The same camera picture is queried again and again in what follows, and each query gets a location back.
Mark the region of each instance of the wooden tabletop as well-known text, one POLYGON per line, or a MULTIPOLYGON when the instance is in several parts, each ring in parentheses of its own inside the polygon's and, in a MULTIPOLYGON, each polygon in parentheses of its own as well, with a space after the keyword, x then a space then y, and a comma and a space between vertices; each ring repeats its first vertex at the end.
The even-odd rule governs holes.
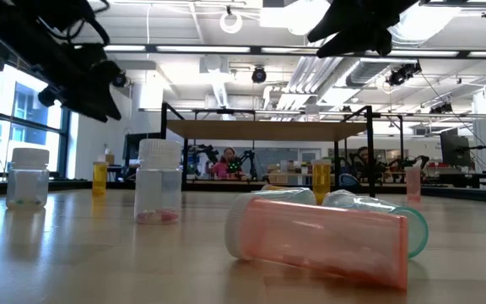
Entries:
MULTIPOLYGON (((424 198, 427 247, 408 291, 358 285, 224 248, 232 193, 186 193, 181 223, 136 225, 134 191, 51 194, 37 214, 0 198, 0 303, 486 304, 486 203, 424 198)), ((400 202, 403 196, 383 196, 400 202)))
POLYGON ((367 129, 362 122, 249 122, 169 120, 187 139, 339 141, 367 129))

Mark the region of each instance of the clear plastic bottle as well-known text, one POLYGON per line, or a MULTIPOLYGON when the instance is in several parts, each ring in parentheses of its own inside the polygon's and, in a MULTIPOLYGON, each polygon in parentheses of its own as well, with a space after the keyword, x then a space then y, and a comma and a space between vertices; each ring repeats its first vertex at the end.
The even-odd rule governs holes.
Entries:
POLYGON ((316 197, 314 193, 305 187, 293 187, 278 190, 260 190, 253 191, 252 194, 259 195, 265 199, 274 201, 316 205, 316 197))
POLYGON ((414 208, 398 206, 378 198, 359 196, 346 190, 337 190, 324 198, 322 206, 343 209, 375 211, 406 216, 408 220, 408 257, 417 256, 429 240, 425 218, 414 208))
POLYGON ((48 199, 50 152, 45 149, 14 148, 8 171, 7 207, 41 209, 48 199))
POLYGON ((143 139, 138 151, 134 218, 139 224, 169 224, 181 214, 181 145, 143 139))

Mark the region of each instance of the desk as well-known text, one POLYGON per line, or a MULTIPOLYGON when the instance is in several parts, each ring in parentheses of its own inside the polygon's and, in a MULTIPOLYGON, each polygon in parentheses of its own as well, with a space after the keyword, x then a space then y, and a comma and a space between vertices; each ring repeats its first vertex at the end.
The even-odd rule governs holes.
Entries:
MULTIPOLYGON (((180 225, 135 225, 134 191, 50 194, 40 214, 0 198, 0 303, 486 304, 486 203, 424 198, 427 248, 408 292, 277 263, 237 262, 224 247, 234 193, 185 193, 180 225)), ((400 202, 403 196, 378 196, 400 202)))

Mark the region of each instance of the person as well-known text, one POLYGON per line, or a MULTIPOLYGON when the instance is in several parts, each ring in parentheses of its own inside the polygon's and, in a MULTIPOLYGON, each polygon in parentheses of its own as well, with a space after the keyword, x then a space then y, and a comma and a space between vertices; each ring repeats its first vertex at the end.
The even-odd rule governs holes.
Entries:
POLYGON ((369 164, 369 148, 367 148, 367 147, 360 147, 358 149, 358 155, 361 158, 361 160, 364 161, 364 163, 366 165, 369 164))
POLYGON ((235 149, 231 147, 224 149, 222 156, 220 156, 219 162, 211 167, 211 174, 214 174, 220 179, 236 179, 237 176, 241 176, 242 180, 246 180, 246 175, 241 168, 238 168, 236 173, 229 172, 228 165, 230 162, 234 161, 234 159, 235 149))

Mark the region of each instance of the pink bottle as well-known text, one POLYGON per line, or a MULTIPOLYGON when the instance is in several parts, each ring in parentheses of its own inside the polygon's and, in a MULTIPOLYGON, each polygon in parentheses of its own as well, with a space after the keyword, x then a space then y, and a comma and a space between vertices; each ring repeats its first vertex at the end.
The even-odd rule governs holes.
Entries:
POLYGON ((409 204, 421 202, 421 169, 419 167, 406 167, 406 199, 409 204))
POLYGON ((408 224, 403 216, 241 194, 228 213, 224 241, 236 258, 407 288, 408 224))

